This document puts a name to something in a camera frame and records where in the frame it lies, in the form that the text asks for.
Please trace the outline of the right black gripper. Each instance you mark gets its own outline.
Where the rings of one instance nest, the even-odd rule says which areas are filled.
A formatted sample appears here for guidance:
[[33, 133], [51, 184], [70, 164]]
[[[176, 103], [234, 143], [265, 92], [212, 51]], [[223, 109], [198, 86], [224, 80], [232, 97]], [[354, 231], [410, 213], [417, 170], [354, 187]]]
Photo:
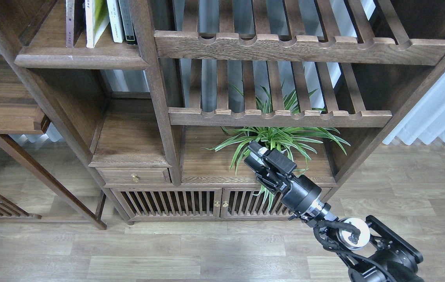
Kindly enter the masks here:
[[282, 194], [281, 203], [288, 210], [296, 216], [318, 216], [321, 213], [321, 188], [305, 175], [296, 177], [293, 173], [296, 163], [280, 151], [268, 150], [256, 141], [249, 143], [250, 148], [258, 149], [261, 159], [248, 156], [244, 160], [245, 164], [256, 173], [258, 182], [267, 190], [272, 194]]

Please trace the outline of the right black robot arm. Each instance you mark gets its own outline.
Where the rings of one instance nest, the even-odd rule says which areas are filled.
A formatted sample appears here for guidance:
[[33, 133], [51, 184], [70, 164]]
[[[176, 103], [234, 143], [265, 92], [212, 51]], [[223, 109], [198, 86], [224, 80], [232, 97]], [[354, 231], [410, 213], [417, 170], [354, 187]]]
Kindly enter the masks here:
[[294, 175], [296, 163], [280, 151], [251, 142], [245, 163], [257, 180], [280, 202], [312, 227], [322, 247], [346, 264], [353, 282], [421, 282], [417, 276], [423, 256], [374, 216], [339, 219], [320, 200], [321, 188], [304, 175]]

